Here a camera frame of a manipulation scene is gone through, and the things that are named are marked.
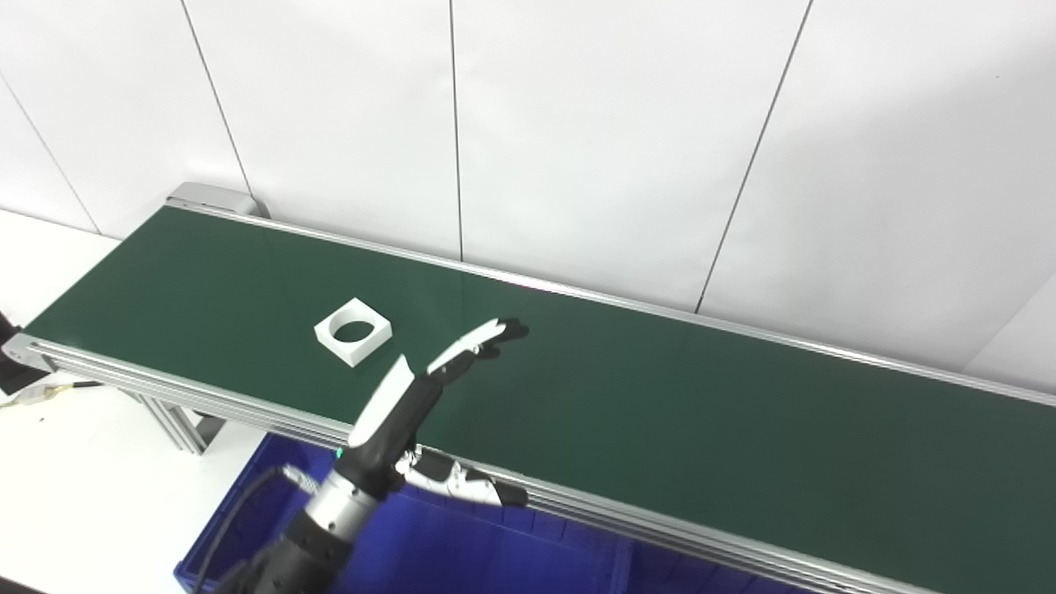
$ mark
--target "black cable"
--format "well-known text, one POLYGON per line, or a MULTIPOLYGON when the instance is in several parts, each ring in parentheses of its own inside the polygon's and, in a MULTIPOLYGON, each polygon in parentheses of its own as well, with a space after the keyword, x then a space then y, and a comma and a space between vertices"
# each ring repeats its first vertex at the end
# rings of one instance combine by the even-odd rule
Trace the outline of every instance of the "black cable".
POLYGON ((220 542, 224 539, 224 535, 227 534, 227 530, 231 527, 231 522, 234 521, 234 517, 239 515, 239 511, 242 509, 242 506, 246 504, 246 501, 249 501, 249 498, 252 497, 254 493, 267 484, 268 481, 282 476, 281 466, 272 466, 271 468, 268 468, 253 479, 253 482, 249 483, 249 486, 247 486, 242 491, 242 495, 234 500, 234 505, 231 505, 231 508, 228 509, 227 517, 224 518, 224 522, 220 524, 220 530, 216 531, 216 535, 212 537, 212 542, 209 544, 209 551, 205 554, 205 559, 202 560, 202 568, 199 570, 199 576, 197 579, 194 580, 194 588, 191 589, 191 594, 200 594, 202 592, 202 584, 205 583, 205 574, 209 570, 209 563, 212 562, 212 556, 215 555, 216 550, 220 549, 220 542))

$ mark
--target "robotic hand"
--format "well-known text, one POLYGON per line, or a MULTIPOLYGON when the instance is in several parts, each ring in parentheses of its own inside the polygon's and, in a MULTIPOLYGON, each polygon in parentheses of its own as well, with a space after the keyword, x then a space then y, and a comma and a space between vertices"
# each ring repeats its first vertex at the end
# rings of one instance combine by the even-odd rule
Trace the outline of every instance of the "robotic hand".
POLYGON ((477 358, 497 357, 498 342, 527 335, 528 328, 516 319, 490 320, 456 340, 417 375, 401 355, 366 403, 348 434, 348 447, 319 491, 276 542, 248 563, 232 568, 214 594, 324 592, 352 556, 356 537, 374 509, 403 482, 479 503, 525 505, 524 489, 422 449, 415 431, 444 386, 477 358))

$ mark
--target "circular hole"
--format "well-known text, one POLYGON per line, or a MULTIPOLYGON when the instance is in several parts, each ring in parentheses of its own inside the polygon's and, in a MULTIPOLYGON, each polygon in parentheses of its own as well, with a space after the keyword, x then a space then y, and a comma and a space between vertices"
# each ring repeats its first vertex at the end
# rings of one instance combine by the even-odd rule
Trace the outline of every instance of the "circular hole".
POLYGON ((374 326, 365 321, 350 321, 337 329, 334 338, 342 342, 355 342, 366 338, 374 331, 374 326))

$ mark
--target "white wall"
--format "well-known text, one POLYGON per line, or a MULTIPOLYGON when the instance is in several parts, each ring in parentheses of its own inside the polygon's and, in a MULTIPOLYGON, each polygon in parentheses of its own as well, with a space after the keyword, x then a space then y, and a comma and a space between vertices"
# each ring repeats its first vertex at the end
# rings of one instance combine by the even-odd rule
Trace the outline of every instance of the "white wall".
POLYGON ((178 0, 4 0, 0 72, 103 235, 186 180, 246 189, 178 0))
POLYGON ((1056 4, 187 8, 0 3, 0 208, 124 237, 182 181, 248 187, 280 220, 1056 390, 1056 4))

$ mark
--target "blue plastic bin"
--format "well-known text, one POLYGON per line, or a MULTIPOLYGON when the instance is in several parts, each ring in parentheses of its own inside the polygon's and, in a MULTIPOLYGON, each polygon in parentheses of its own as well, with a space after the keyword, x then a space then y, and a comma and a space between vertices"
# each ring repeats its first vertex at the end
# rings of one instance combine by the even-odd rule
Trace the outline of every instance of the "blue plastic bin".
MULTIPOLYGON (((176 579, 187 590, 193 586, 213 535, 253 478, 293 463, 321 479, 333 461, 331 450, 267 435, 176 565, 176 579)), ((276 538, 305 501, 280 480, 250 499, 213 557, 206 589, 276 538)), ((622 594, 629 560, 630 541, 604 531, 531 509, 473 505, 406 487, 378 507, 332 593, 622 594)))

